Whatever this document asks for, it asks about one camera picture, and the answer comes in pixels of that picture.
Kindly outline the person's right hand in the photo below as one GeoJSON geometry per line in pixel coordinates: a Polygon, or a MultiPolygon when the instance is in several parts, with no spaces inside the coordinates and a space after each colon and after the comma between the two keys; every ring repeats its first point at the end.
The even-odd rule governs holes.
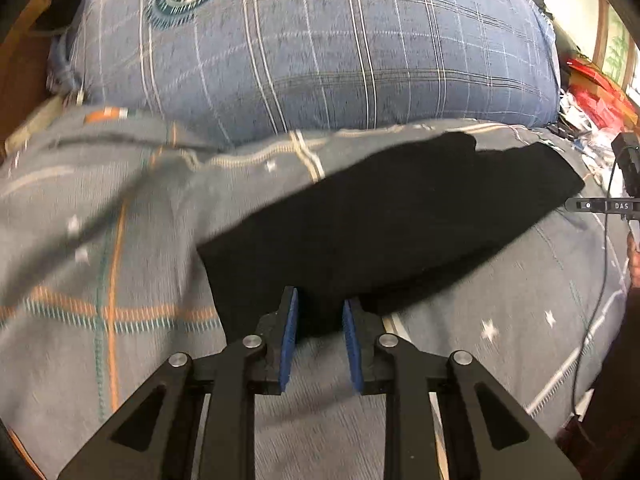
{"type": "Polygon", "coordinates": [[[627,236],[628,272],[631,286],[640,287],[640,252],[639,245],[631,233],[627,236]]]}

